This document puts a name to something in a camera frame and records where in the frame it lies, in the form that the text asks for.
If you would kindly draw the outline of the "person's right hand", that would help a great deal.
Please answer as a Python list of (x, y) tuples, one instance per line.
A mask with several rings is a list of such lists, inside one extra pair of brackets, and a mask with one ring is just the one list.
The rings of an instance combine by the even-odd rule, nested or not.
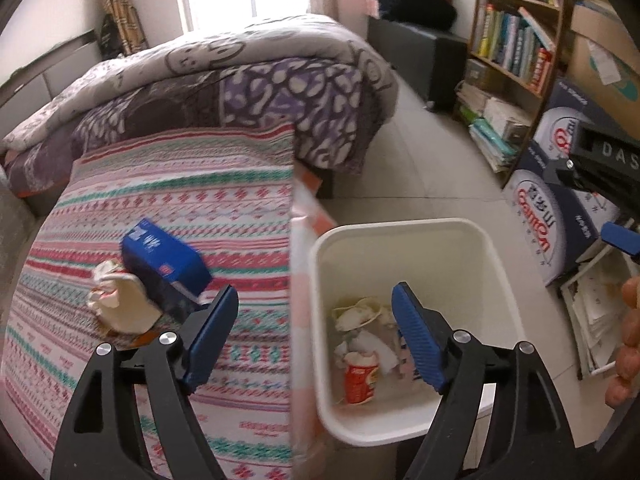
[(624, 303), (630, 307), (625, 315), (620, 329), (622, 346), (616, 354), (615, 376), (608, 384), (605, 393), (605, 403), (610, 408), (618, 408), (631, 397), (632, 383), (639, 375), (639, 278), (634, 276), (626, 281), (622, 287)]

